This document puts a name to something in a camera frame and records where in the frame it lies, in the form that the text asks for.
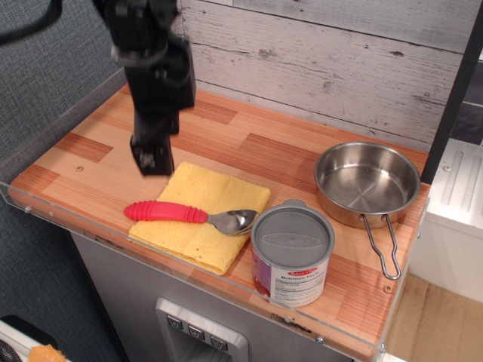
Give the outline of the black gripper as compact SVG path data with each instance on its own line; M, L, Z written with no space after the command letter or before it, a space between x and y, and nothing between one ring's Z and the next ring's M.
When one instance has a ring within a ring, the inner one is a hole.
M194 106L195 76L189 42L164 35L152 49L112 46L124 67L134 102L134 135L130 146L144 176L170 176L174 159L170 136L179 133L179 112Z

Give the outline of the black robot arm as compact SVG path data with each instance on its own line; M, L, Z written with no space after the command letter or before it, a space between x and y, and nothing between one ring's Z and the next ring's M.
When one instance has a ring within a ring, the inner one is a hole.
M112 37L112 57L125 71L134 102L131 152L145 176L174 172L171 136L179 113L195 104L189 42L172 33L176 1L97 1Z

